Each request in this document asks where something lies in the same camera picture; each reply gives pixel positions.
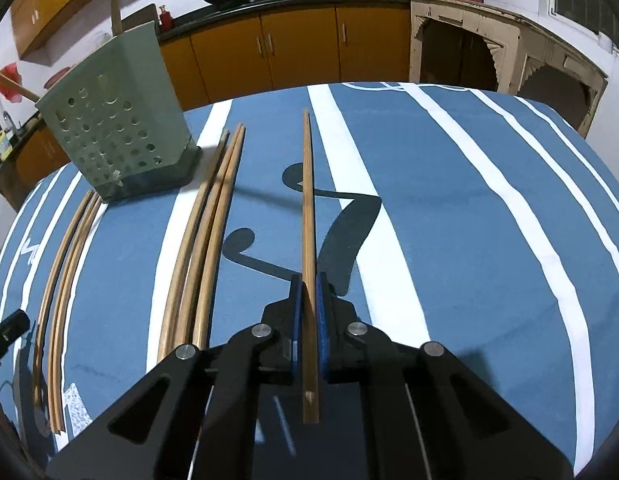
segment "cabinet handle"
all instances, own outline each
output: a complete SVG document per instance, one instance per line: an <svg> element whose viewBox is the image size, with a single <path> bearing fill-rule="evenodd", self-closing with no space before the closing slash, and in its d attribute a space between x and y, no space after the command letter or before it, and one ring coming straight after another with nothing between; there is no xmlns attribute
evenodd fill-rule
<svg viewBox="0 0 619 480"><path fill-rule="evenodd" d="M274 55L274 43L272 43L272 34L270 34L269 32L267 33L267 44L269 45L270 48L270 54L272 54L272 56Z"/></svg>

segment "blue tablecloth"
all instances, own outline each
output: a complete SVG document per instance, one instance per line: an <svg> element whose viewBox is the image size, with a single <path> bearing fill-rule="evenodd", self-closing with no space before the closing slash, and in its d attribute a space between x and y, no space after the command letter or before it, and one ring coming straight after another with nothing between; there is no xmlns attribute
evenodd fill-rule
<svg viewBox="0 0 619 480"><path fill-rule="evenodd" d="M442 342L580 470L619 419L619 184L545 105L378 83L187 112L203 146L225 126L247 127L211 345L258 322L301 269L303 108L313 131L318 267L338 295L398 342ZM32 408L33 332L4 359L0 400L41 460L154 366L201 175L99 211L65 332L67 435L54 441ZM28 197L0 258L1 319L23 308L36 320L87 190L69 164ZM267 445L267 435L257 440Z"/></svg>

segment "perforated plastic basket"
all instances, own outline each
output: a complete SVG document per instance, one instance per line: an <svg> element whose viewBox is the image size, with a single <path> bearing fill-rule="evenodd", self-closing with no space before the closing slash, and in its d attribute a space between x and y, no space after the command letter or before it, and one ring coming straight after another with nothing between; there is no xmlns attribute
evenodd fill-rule
<svg viewBox="0 0 619 480"><path fill-rule="evenodd" d="M115 36L36 107L104 202L184 186L200 149L163 63L154 23Z"/></svg>

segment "window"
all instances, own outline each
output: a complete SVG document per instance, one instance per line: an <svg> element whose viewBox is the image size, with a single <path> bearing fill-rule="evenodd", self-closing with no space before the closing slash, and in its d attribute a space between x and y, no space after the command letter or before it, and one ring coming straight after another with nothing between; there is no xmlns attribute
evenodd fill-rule
<svg viewBox="0 0 619 480"><path fill-rule="evenodd" d="M555 0L556 13L588 28L602 32L619 46L619 20L606 0Z"/></svg>

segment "black countertop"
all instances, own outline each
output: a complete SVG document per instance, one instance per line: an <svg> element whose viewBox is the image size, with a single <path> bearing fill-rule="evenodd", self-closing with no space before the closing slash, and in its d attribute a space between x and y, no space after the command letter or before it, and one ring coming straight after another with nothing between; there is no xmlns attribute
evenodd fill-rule
<svg viewBox="0 0 619 480"><path fill-rule="evenodd" d="M317 4L337 4L346 2L385 2L393 4L409 3L409 0L237 0L225 6L206 6L201 9L193 10L174 19L174 28L163 34L159 34L158 41L163 43L173 38L192 34L197 28L211 25L243 14L252 14L263 10L271 10L276 7L287 7L290 5L317 5Z"/></svg>

